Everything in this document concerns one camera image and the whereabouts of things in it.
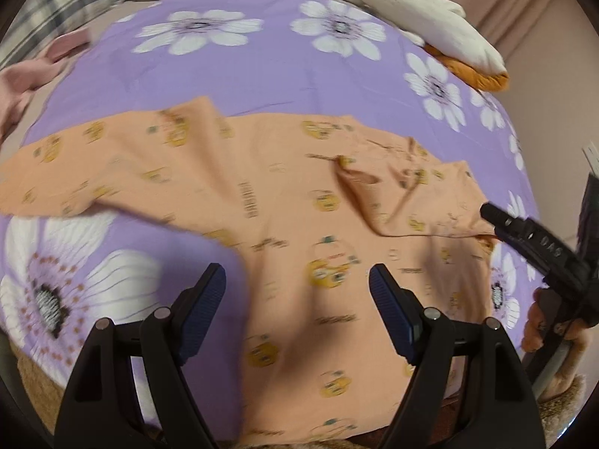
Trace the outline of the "person's right hand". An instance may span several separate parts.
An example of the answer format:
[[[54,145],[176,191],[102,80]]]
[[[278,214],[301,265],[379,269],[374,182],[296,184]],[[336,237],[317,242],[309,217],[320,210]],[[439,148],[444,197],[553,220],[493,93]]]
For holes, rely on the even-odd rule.
[[[539,300],[543,288],[533,292],[533,304],[527,313],[521,348],[527,354],[533,354],[543,347],[544,336],[548,333],[548,324],[545,314],[541,309]],[[563,360],[555,375],[548,381],[545,389],[539,394],[538,401],[546,402],[558,397],[569,390],[573,384],[583,357],[591,346],[592,333],[590,327],[583,319],[575,319],[562,324],[559,329],[569,326],[565,340],[572,344],[566,359]]]

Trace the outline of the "beige fuzzy sleeve forearm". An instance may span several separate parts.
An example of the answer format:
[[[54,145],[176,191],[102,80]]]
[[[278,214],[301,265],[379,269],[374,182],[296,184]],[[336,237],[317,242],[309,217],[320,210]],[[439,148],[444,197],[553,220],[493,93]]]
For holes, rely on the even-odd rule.
[[[554,430],[557,427],[566,426],[583,406],[585,393],[586,377],[576,375],[571,386],[564,393],[540,403],[539,412],[542,424],[554,427]]]

